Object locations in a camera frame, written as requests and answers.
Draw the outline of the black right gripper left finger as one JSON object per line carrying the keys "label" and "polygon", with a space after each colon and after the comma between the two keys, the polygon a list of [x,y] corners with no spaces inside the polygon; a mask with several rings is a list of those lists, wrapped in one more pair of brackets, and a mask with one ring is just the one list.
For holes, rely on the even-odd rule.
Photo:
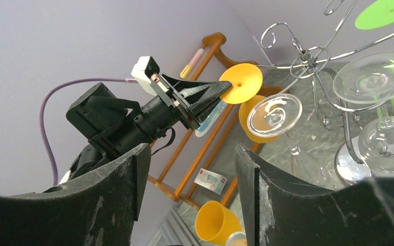
{"label": "black right gripper left finger", "polygon": [[130,245],[150,162],[142,143],[42,193],[0,196],[0,245]]}

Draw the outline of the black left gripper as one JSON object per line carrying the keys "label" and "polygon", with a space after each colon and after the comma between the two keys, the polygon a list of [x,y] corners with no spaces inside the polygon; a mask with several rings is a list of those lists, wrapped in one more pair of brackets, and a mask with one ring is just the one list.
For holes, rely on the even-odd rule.
{"label": "black left gripper", "polygon": [[229,81],[193,81],[153,73],[150,87],[187,129],[196,130],[221,101]]}

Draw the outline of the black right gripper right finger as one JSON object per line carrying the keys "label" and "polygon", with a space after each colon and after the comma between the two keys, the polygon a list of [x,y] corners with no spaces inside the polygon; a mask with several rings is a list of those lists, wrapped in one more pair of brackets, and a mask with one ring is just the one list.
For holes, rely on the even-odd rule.
{"label": "black right gripper right finger", "polygon": [[332,191],[243,145],[234,163],[249,245],[394,245],[394,177]]}

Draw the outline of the orange goblet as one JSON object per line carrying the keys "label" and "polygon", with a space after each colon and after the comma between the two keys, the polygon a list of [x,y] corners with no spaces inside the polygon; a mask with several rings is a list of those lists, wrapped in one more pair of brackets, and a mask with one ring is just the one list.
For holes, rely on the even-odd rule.
{"label": "orange goblet", "polygon": [[199,239],[217,245],[225,245],[231,234],[242,231],[237,216],[214,200],[199,209],[194,227]]}
{"label": "orange goblet", "polygon": [[277,137],[259,137],[250,132],[247,127],[247,118],[252,108],[270,95],[281,92],[281,86],[262,86],[263,74],[256,65],[242,63],[228,68],[219,78],[220,81],[229,81],[231,88],[220,98],[230,105],[239,105],[239,122],[247,137],[255,143],[266,144]]}

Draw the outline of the clear champagne flute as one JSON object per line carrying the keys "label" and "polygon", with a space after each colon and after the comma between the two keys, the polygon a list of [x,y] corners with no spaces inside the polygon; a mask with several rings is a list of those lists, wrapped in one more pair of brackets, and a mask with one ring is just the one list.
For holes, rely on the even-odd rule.
{"label": "clear champagne flute", "polygon": [[336,190],[337,184],[323,162],[291,140],[289,131],[297,124],[302,112],[303,105],[295,95],[272,95],[251,109],[247,117],[247,128],[261,138],[283,135],[289,147],[293,175],[312,185]]}

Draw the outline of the orange goblet front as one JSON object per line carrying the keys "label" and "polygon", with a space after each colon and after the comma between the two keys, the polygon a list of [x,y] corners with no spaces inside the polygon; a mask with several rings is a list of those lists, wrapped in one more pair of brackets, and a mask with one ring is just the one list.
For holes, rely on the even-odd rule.
{"label": "orange goblet front", "polygon": [[217,245],[225,245],[231,234],[242,231],[237,216],[214,200],[199,209],[194,227],[199,239]]}

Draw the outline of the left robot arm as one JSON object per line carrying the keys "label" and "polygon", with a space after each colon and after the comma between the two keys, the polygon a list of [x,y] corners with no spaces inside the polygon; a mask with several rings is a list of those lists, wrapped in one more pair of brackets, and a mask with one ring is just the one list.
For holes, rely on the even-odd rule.
{"label": "left robot arm", "polygon": [[74,102],[67,120],[88,140],[90,159],[76,160],[69,179],[103,166],[141,143],[152,144],[180,122],[196,130],[215,109],[229,81],[188,81],[153,73],[152,81],[167,88],[144,106],[137,101],[117,98],[98,83]]}

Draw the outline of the chrome wine glass rack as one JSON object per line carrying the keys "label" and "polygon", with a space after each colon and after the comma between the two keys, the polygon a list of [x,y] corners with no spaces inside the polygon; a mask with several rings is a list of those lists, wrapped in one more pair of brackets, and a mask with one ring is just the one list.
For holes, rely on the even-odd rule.
{"label": "chrome wine glass rack", "polygon": [[[394,24],[394,1],[375,1],[363,10],[355,21],[355,26],[361,30],[382,28],[390,24]],[[393,36],[394,32],[381,38],[381,41],[384,42]],[[338,98],[332,87],[338,71],[327,67],[327,63],[333,61],[334,57],[328,55],[321,60],[317,55],[312,55],[310,49],[303,49],[295,35],[292,35],[291,39],[298,55],[288,69],[302,67],[302,72],[295,75],[294,80],[311,77],[313,89],[320,87],[327,101],[341,112],[345,142],[339,147],[334,160],[335,172],[341,182],[350,186],[375,176],[378,171],[394,173],[370,169],[361,159],[359,152],[359,135],[368,123],[378,118],[377,106],[357,106]],[[386,103],[386,108],[389,115],[394,116],[394,99]]]}

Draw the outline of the orange wooden dish rack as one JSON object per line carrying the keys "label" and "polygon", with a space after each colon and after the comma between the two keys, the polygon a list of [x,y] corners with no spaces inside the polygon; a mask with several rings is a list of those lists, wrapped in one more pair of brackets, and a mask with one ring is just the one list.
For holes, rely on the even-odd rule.
{"label": "orange wooden dish rack", "polygon": [[[228,58],[221,49],[221,46],[226,42],[226,40],[226,36],[221,32],[205,36],[202,39],[202,45],[200,47],[204,49],[204,53],[195,64],[187,78],[191,80],[198,79],[213,57],[216,58],[226,69],[237,65],[238,62]],[[169,186],[164,183],[163,180],[168,175],[168,172],[173,167],[184,147],[188,144],[190,137],[193,135],[195,136],[195,130],[192,129],[189,129],[183,138],[180,139],[177,149],[172,153],[169,160],[164,163],[164,168],[160,175],[158,177],[149,175],[148,181],[159,188],[159,190],[163,192],[170,201],[172,201],[173,205],[185,202],[195,209],[199,209],[200,206],[191,199],[197,188],[197,185],[192,182],[192,178],[194,174],[198,172],[199,166],[202,166],[204,169],[211,166],[212,161],[215,159],[222,144],[226,140],[228,133],[238,120],[239,111],[234,105],[227,105],[210,130],[205,134],[208,137],[194,160],[185,162],[184,167],[188,170],[181,178],[181,182],[177,188]]]}

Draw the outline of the blue packaged tool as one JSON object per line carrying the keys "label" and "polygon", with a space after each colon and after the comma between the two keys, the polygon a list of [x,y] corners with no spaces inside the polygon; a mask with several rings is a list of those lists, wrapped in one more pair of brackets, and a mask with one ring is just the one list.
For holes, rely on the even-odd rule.
{"label": "blue packaged tool", "polygon": [[200,127],[195,130],[194,134],[196,137],[203,137],[215,123],[220,114],[227,107],[227,103],[220,101],[217,106],[212,110],[208,117],[201,123]]}

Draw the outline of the pink yellow marker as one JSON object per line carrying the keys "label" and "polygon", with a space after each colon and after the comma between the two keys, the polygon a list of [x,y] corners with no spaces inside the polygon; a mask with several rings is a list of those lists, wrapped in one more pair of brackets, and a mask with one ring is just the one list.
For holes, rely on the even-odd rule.
{"label": "pink yellow marker", "polygon": [[203,53],[204,53],[203,48],[200,48],[196,51],[195,55],[192,57],[190,62],[185,66],[185,68],[180,73],[181,79],[186,79],[188,77],[189,73],[191,72],[191,70],[193,69],[195,64],[199,61],[199,59],[203,55]]}

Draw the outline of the small white card box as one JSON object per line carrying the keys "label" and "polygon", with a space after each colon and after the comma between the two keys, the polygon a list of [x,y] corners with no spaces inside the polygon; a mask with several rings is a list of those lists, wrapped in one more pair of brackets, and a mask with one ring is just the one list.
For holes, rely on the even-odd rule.
{"label": "small white card box", "polygon": [[221,195],[226,182],[227,178],[225,176],[203,168],[200,168],[194,179],[196,185],[206,188],[217,195]]}

